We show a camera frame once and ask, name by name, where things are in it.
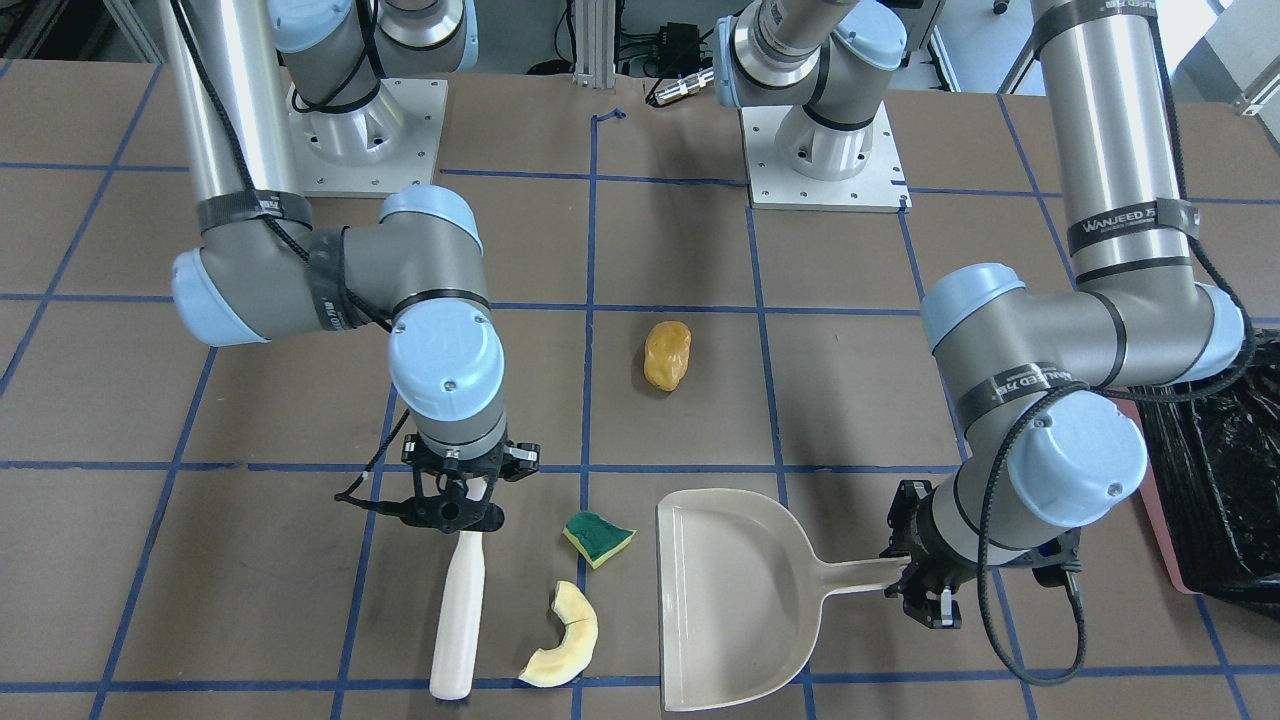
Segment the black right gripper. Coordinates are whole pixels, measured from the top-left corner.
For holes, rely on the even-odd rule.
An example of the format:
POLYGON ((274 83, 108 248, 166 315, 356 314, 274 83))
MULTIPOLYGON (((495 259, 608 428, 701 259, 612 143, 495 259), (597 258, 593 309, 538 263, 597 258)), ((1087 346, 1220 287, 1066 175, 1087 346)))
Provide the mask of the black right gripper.
POLYGON ((385 502, 385 515, 443 533, 499 530, 506 515, 492 501, 497 480, 530 477, 539 470, 540 456, 540 445, 503 438, 486 454, 461 460, 436 454, 420 436, 407 436, 402 461, 413 470, 413 496, 385 502))

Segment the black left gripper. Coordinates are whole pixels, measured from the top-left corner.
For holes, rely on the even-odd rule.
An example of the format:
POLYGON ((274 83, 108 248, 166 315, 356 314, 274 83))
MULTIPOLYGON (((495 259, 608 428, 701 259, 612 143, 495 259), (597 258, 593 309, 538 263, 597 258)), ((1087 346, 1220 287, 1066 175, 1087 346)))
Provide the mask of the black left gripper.
POLYGON ((900 480, 886 516, 888 543, 879 552, 882 559, 908 559, 884 597, 900 600, 908 618, 933 630, 963 626, 955 591, 974 579, 986 618, 986 566, 979 562, 986 538, 966 519, 956 486, 946 480, 936 489, 931 480, 900 480))

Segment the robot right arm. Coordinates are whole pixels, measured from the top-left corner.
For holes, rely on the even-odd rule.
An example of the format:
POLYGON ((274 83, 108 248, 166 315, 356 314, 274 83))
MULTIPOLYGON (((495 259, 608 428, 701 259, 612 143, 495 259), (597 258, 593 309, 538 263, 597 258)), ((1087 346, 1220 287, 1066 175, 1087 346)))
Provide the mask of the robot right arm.
POLYGON ((500 528, 498 480, 538 471, 507 434, 506 354, 470 205, 422 181, 371 225, 321 227, 291 146, 349 164, 410 155, 393 74, 463 69, 470 1, 163 1, 202 243, 172 265, 187 329, 211 347, 366 324, 389 336, 390 378, 416 429, 410 498, 337 496, 410 527, 500 528))

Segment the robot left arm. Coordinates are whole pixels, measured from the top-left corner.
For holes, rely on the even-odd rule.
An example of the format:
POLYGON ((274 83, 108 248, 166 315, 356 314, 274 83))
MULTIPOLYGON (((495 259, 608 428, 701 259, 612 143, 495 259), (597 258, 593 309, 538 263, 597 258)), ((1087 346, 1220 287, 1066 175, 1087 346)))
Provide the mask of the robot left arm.
POLYGON ((1037 295, 1010 266, 948 273, 920 319, 969 459, 941 486, 904 482, 888 515, 888 559, 905 568, 884 593, 931 629, 954 629, 955 592, 977 584, 992 650, 1020 680, 991 624, 989 570, 1105 516, 1148 465, 1117 398, 1175 404, 1171 387, 1212 393, 1254 351, 1243 302, 1207 259, 1188 201, 1176 113, 1153 1, 1038 1, 1029 37, 1051 105, 1070 222, 1070 293, 1037 295))

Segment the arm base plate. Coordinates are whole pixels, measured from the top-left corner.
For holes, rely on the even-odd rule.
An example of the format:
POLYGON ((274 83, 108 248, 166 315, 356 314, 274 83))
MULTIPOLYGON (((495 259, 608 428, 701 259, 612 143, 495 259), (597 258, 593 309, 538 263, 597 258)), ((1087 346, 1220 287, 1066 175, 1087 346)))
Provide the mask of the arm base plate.
POLYGON ((381 82, 374 100, 346 114, 302 111, 291 88, 291 146, 307 197, 384 199, 434 179, 449 83, 381 82))
POLYGON ((897 213, 913 206, 884 105, 869 126, 836 131, 803 108, 740 110, 751 205, 897 213))

